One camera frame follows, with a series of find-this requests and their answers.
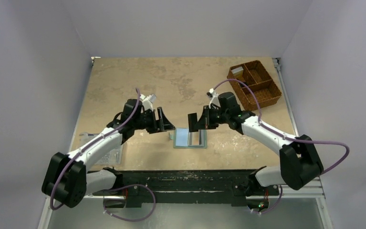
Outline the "beige credit card grey stripe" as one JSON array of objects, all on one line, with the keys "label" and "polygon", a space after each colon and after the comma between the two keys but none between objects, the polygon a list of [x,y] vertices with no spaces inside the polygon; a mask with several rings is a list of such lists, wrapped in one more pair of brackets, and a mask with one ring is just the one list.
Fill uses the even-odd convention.
[{"label": "beige credit card grey stripe", "polygon": [[188,146],[201,147],[204,145],[203,130],[199,130],[188,135]]}]

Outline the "green card holder wallet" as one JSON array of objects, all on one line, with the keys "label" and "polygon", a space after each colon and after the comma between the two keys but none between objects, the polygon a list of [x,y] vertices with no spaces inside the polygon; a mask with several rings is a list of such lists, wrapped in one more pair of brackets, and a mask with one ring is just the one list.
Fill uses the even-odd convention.
[{"label": "green card holder wallet", "polygon": [[176,128],[168,134],[168,137],[172,140],[174,148],[207,148],[207,132],[205,130],[189,132],[188,128]]}]

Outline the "brown woven divided basket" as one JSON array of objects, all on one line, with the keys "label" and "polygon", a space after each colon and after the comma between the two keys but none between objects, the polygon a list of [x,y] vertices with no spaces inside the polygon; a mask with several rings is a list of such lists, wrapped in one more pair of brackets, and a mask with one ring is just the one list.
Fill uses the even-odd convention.
[{"label": "brown woven divided basket", "polygon": [[[242,77],[236,78],[231,73],[233,68],[242,66]],[[264,108],[274,105],[282,96],[282,92],[272,76],[259,60],[234,65],[229,68],[228,79],[239,102],[247,111],[255,111],[258,106]]]}]

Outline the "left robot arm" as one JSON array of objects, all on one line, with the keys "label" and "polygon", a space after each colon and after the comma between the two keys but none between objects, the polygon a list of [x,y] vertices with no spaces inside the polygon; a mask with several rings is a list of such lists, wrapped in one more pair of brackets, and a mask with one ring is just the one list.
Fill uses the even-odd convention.
[{"label": "left robot arm", "polygon": [[136,130],[149,134],[175,130],[161,107],[145,108],[138,99],[129,99],[121,112],[106,127],[83,146],[63,154],[54,154],[49,162],[41,191],[69,208],[77,206],[83,197],[106,190],[118,195],[123,189],[121,172],[105,167],[97,172],[89,170],[105,154],[122,146]]}]

